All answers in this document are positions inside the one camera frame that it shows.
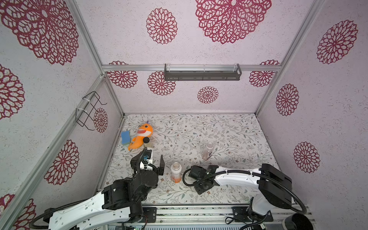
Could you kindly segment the white bottle orange base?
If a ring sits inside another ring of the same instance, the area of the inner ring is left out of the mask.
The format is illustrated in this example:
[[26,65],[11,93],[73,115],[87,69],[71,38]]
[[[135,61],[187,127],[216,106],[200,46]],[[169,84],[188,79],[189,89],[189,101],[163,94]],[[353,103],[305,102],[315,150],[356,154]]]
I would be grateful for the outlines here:
[[182,180],[182,166],[179,162],[174,162],[171,165],[171,179],[176,184]]

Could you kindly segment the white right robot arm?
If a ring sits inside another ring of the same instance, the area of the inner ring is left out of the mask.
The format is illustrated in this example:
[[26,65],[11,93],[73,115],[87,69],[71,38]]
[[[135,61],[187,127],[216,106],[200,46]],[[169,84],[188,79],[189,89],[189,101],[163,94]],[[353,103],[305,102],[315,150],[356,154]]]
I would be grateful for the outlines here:
[[215,186],[244,186],[256,189],[259,194],[251,198],[244,214],[249,220],[266,219],[268,212],[274,208],[292,208],[291,178],[267,163],[252,170],[228,169],[217,165],[203,168],[195,165],[183,173],[182,180],[199,195]]

